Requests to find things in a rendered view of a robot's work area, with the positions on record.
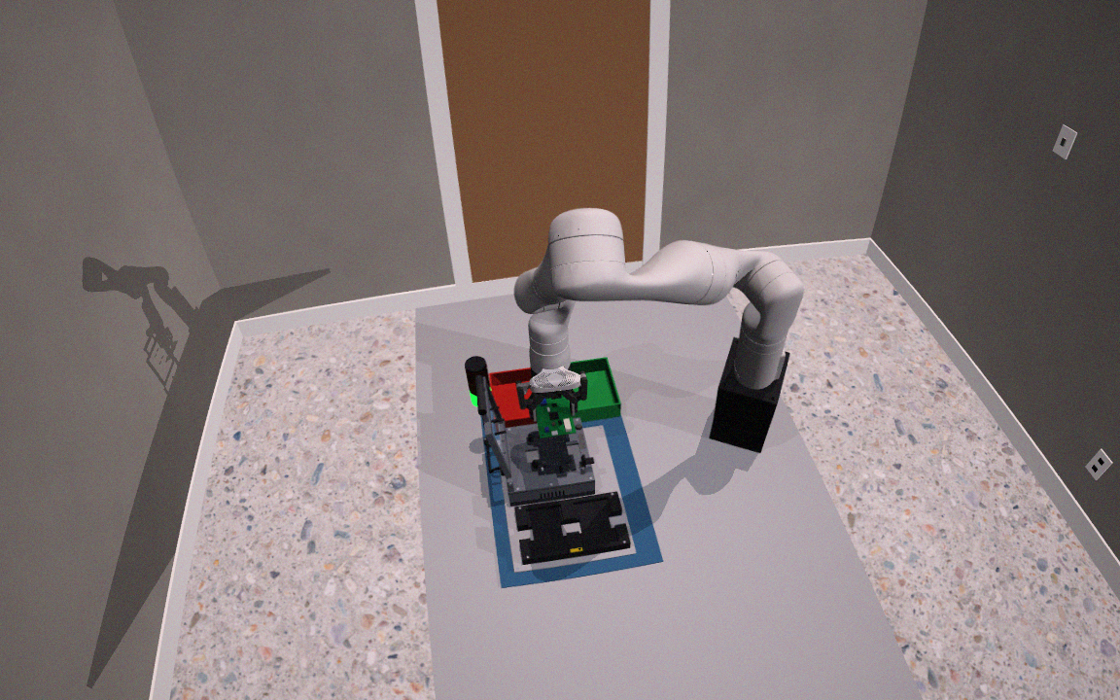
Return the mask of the green circuit board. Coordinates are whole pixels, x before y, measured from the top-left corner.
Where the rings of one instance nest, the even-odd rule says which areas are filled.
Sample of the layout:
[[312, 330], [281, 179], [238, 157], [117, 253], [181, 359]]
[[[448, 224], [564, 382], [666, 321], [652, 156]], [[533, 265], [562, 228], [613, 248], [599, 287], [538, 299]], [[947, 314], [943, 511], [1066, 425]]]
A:
[[543, 399], [536, 409], [536, 424], [541, 438], [550, 436], [563, 436], [577, 433], [575, 429], [572, 410], [564, 396]]

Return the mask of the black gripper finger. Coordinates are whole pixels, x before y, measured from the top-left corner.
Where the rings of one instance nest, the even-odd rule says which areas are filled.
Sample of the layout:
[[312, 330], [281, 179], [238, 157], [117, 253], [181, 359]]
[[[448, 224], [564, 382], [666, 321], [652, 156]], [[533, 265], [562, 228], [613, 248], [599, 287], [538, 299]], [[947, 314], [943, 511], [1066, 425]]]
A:
[[572, 390], [557, 391], [557, 393], [564, 396], [566, 400], [570, 402], [570, 409], [572, 410], [572, 416], [578, 412], [578, 402], [581, 400], [585, 402], [587, 399], [587, 377], [585, 371], [579, 372], [579, 388], [577, 393]]
[[524, 395], [526, 395], [528, 389], [530, 389], [530, 382], [525, 382], [525, 384], [523, 384], [523, 381], [517, 380], [515, 382], [515, 384], [516, 384], [516, 390], [517, 390], [517, 402], [519, 402], [520, 409], [528, 408], [529, 409], [529, 413], [530, 413], [530, 418], [534, 418], [534, 422], [538, 421], [536, 420], [536, 409], [535, 409], [535, 407], [538, 404], [541, 404], [543, 402], [543, 399], [545, 399], [545, 396], [548, 395], [548, 393], [541, 393], [540, 395], [538, 395], [535, 393], [532, 393], [532, 396], [529, 396], [529, 399], [526, 400], [524, 398]]

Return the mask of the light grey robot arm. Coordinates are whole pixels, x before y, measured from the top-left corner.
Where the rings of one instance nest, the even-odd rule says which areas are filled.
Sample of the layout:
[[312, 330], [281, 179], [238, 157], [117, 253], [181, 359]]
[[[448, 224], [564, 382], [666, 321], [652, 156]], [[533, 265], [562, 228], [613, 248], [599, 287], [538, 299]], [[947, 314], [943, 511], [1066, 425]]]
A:
[[781, 377], [788, 328], [804, 296], [803, 282], [781, 256], [679, 240], [627, 273], [619, 218], [599, 208], [566, 211], [548, 228], [541, 265], [517, 276], [514, 284], [517, 307], [533, 314], [529, 354], [538, 375], [530, 377], [530, 390], [579, 388], [579, 375], [568, 370], [568, 325], [577, 301], [710, 305], [732, 288], [750, 299], [741, 316], [735, 377], [744, 388], [769, 386]]

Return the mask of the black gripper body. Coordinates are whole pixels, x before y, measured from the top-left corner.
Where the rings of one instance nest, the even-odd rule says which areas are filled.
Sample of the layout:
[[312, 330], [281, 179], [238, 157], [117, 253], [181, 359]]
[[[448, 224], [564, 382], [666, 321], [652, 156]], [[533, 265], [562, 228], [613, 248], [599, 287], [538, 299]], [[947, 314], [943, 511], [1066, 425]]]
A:
[[[572, 370], [572, 364], [570, 364], [570, 366], [569, 366], [568, 370]], [[538, 374], [532, 370], [532, 377], [534, 377], [535, 375], [538, 375]], [[563, 395], [557, 393], [557, 391], [556, 391], [556, 393], [548, 393], [548, 395], [545, 396], [545, 399], [550, 399], [550, 398], [554, 398], [554, 396], [557, 398], [557, 396], [563, 396]]]

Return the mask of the green open bin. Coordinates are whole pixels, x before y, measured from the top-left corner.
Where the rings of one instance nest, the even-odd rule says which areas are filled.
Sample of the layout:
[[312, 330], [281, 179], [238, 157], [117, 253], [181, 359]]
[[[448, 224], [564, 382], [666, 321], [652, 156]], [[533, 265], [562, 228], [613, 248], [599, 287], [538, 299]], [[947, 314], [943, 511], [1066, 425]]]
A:
[[572, 371], [579, 375], [585, 371], [587, 377], [586, 402], [577, 403], [577, 413], [581, 422], [600, 420], [600, 418], [619, 417], [619, 395], [614, 384], [608, 356], [606, 358], [572, 362]]

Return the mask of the red bin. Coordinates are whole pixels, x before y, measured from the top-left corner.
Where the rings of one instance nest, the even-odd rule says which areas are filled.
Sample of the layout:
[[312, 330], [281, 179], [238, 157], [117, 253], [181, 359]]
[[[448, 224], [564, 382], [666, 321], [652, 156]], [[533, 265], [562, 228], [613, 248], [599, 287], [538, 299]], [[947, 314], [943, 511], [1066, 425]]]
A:
[[[489, 373], [489, 385], [493, 385], [495, 403], [500, 405], [501, 416], [506, 427], [536, 424], [529, 416], [529, 409], [520, 409], [515, 382], [530, 382], [532, 368], [507, 370]], [[523, 417], [520, 417], [523, 416]], [[517, 417], [517, 418], [514, 418]]]

